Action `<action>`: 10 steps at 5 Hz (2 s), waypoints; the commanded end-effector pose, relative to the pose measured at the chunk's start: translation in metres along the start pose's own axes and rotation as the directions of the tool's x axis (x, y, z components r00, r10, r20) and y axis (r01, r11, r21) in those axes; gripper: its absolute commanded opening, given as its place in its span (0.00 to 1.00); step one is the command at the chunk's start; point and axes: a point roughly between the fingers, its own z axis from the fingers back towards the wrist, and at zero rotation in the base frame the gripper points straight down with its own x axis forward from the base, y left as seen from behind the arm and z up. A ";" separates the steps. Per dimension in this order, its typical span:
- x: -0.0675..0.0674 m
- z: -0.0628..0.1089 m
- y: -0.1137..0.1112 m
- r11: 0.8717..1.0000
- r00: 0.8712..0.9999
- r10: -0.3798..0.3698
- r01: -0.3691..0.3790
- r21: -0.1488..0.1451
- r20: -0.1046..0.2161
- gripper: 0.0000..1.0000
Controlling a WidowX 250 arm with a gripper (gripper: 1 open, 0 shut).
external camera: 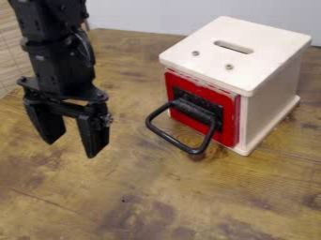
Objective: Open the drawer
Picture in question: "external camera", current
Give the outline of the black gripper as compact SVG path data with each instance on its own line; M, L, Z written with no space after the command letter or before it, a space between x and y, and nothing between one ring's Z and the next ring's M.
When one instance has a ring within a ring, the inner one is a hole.
M63 116L77 118L87 157L94 158L110 144L109 94L94 85L95 56L87 33L81 29L58 39L23 37L32 77L19 84L26 91L24 106L34 127L47 144L66 133Z

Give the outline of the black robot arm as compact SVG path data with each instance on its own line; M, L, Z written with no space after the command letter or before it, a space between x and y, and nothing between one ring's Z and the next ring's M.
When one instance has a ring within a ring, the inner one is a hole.
M87 0L8 0L22 31L22 48L34 75L18 80L30 120L46 143L66 134L77 120L89 158L110 143L109 94L94 85L95 55L82 27Z

